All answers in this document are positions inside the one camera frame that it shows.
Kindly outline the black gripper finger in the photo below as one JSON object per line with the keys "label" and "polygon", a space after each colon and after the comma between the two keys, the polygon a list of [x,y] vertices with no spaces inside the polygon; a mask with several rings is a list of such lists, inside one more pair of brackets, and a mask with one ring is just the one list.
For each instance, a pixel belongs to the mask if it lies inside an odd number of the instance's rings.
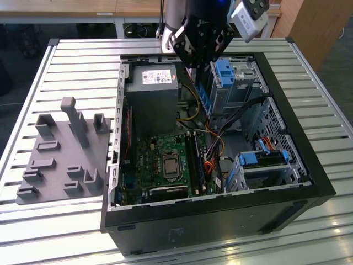
{"label": "black gripper finger", "polygon": [[207,33],[204,66],[218,60],[234,37],[230,23],[212,24]]}
{"label": "black gripper finger", "polygon": [[175,34],[170,37],[170,44],[174,52],[179,56],[186,68],[197,68],[198,63],[193,47],[186,36],[184,26],[181,26]]}

